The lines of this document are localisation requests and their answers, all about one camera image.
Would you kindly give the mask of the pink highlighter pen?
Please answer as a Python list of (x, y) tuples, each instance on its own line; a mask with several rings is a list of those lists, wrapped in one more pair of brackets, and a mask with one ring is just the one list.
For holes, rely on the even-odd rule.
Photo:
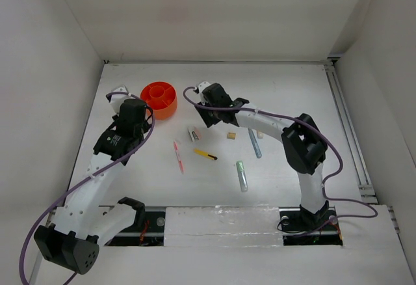
[(178, 147), (178, 144), (176, 143), (176, 141), (174, 141), (174, 150), (175, 150), (175, 155), (176, 155), (176, 158), (177, 158), (177, 162), (178, 162), (181, 174), (184, 174), (184, 172), (185, 172), (184, 165), (183, 165), (183, 161), (182, 161), (180, 153), (179, 153), (179, 147)]

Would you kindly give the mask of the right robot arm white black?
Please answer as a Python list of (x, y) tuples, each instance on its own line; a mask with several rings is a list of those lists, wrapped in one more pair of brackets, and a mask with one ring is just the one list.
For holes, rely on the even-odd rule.
[(232, 100), (218, 83), (203, 81), (194, 91), (201, 100), (195, 108), (208, 128), (223, 122), (260, 131), (282, 143), (288, 164), (298, 174), (300, 220), (307, 229), (320, 226), (329, 208), (321, 186), (328, 145), (313, 118), (305, 113), (296, 118), (273, 116), (244, 98)]

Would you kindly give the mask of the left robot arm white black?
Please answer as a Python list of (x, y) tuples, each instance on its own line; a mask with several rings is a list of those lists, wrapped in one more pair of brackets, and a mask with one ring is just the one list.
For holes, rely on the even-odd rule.
[(99, 205), (129, 158), (144, 144), (152, 131), (153, 114), (146, 102), (124, 100), (112, 124), (93, 148), (86, 172), (68, 201), (59, 208), (49, 226), (40, 225), (34, 240), (45, 260), (84, 275), (97, 260), (99, 250), (122, 230), (139, 230), (146, 222), (144, 203), (121, 198), (108, 211)]

